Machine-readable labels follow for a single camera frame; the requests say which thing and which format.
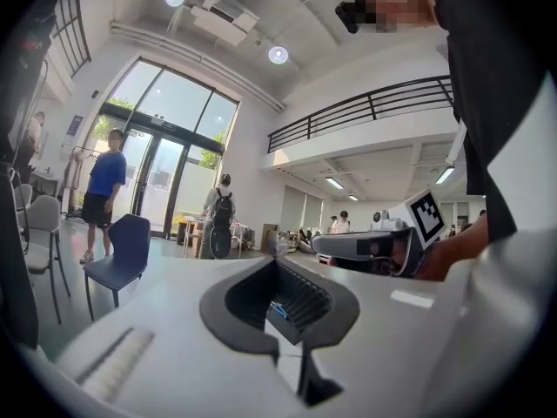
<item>blue t-shirt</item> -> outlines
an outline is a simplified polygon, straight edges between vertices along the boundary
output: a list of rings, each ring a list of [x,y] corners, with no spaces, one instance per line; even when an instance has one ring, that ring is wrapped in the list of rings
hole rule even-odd
[[[125,184],[125,157],[122,153],[103,153],[97,158],[87,192],[110,197],[116,183]]]

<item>ceiling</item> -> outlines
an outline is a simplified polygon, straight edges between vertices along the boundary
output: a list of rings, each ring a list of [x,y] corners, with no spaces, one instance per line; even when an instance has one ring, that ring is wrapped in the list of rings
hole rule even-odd
[[[204,0],[186,0],[187,4],[201,5]],[[218,39],[208,31],[194,26],[194,17],[184,10],[175,40],[214,56],[234,70],[279,98],[288,85],[292,86],[300,73],[312,64],[322,62],[326,57],[334,57],[334,65],[339,66],[339,51],[350,50],[348,45],[362,41],[369,44],[388,45],[403,43],[404,36],[393,33],[359,32],[349,34],[339,21],[334,10],[342,0],[235,0],[259,17],[255,28],[238,46]],[[164,0],[115,0],[113,19],[121,24],[130,24],[159,33],[166,33],[174,9]],[[380,37],[381,42],[374,42]],[[282,45],[290,53],[286,64],[276,65],[269,61],[268,50],[274,45]],[[353,60],[351,54],[344,55],[343,61]]]
[[[451,142],[416,144],[396,149],[320,159],[295,165],[285,172],[328,193],[334,200],[402,201],[431,187],[440,201],[477,199],[466,195],[466,158],[461,150],[453,174],[442,185],[435,182],[445,170]],[[343,190],[325,178],[336,179]]]

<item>air conditioner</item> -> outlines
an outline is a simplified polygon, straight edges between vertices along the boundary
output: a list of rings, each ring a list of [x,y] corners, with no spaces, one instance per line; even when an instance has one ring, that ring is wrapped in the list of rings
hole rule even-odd
[[[234,0],[205,0],[191,8],[194,24],[237,46],[246,38],[259,17]]]

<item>doorway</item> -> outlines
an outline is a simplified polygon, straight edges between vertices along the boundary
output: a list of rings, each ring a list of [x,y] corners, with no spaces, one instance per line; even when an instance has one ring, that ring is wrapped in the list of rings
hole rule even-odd
[[[122,147],[127,164],[126,182],[114,203],[112,221],[133,213],[151,222],[152,236],[169,238],[189,148],[190,144],[179,138],[129,125]]]

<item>black shorts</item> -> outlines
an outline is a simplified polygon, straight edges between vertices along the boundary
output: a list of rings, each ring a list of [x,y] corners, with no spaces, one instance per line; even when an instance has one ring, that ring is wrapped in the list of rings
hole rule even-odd
[[[112,212],[104,211],[104,204],[109,197],[86,193],[84,206],[81,210],[81,218],[89,225],[97,225],[101,229],[106,229],[111,225]]]

